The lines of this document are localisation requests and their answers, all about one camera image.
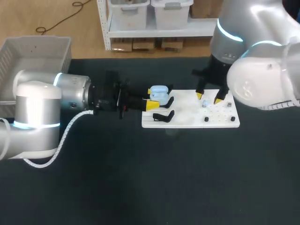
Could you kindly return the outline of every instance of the blue object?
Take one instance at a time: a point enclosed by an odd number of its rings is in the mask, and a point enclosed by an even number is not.
[[[151,90],[151,93],[168,93],[169,92],[169,89],[167,86],[163,86],[163,85],[155,85],[155,86],[152,86],[150,88]]]
[[[150,100],[159,102],[159,105],[166,105],[169,101],[168,93],[151,93]]]
[[[206,108],[209,105],[208,101],[204,100],[202,103],[202,107]]]
[[[223,29],[223,27],[221,27],[221,24],[219,22],[219,19],[217,20],[217,27],[219,28],[219,30],[228,38],[235,40],[235,41],[239,41],[239,42],[243,42],[243,39],[234,35],[231,35],[230,33],[228,33],[226,30]]]

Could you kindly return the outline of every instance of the cardboard box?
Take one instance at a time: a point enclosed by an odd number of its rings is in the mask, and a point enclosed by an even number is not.
[[[192,18],[210,18],[211,0],[194,0]]]
[[[161,48],[165,51],[180,52],[183,49],[183,38],[165,37],[161,43]]]
[[[153,53],[155,49],[155,38],[134,38],[132,50],[134,52]]]
[[[211,10],[210,17],[218,18],[222,9],[223,0],[212,0],[211,1]]]
[[[192,18],[218,18],[223,0],[194,0]]]
[[[116,52],[132,52],[132,38],[112,38],[111,48]]]

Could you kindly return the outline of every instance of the hole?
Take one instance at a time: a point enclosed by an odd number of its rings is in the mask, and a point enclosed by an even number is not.
[[[70,104],[70,106],[71,106],[71,108],[73,108],[73,109],[74,109],[74,108],[76,108],[76,107],[77,107],[77,104],[76,104],[76,103],[71,103],[71,104]]]

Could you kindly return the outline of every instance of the white bin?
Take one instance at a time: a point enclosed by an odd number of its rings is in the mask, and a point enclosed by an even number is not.
[[[0,117],[15,116],[12,89],[20,70],[67,73],[71,63],[71,38],[24,36],[7,38],[0,46]]]
[[[113,20],[119,30],[146,29],[150,0],[109,0]]]
[[[194,0],[151,0],[158,30],[183,29],[188,23],[189,7]]]

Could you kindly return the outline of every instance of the light blue block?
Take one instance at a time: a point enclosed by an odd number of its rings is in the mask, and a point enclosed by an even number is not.
[[[168,93],[151,93],[150,100],[159,102],[159,105],[166,105],[169,101],[169,95]]]
[[[202,107],[206,108],[208,105],[209,105],[209,102],[204,100],[203,103],[202,103]]]
[[[155,86],[152,86],[150,88],[151,90],[151,93],[155,92],[155,93],[168,93],[169,89],[167,86],[163,86],[163,85],[155,85]]]

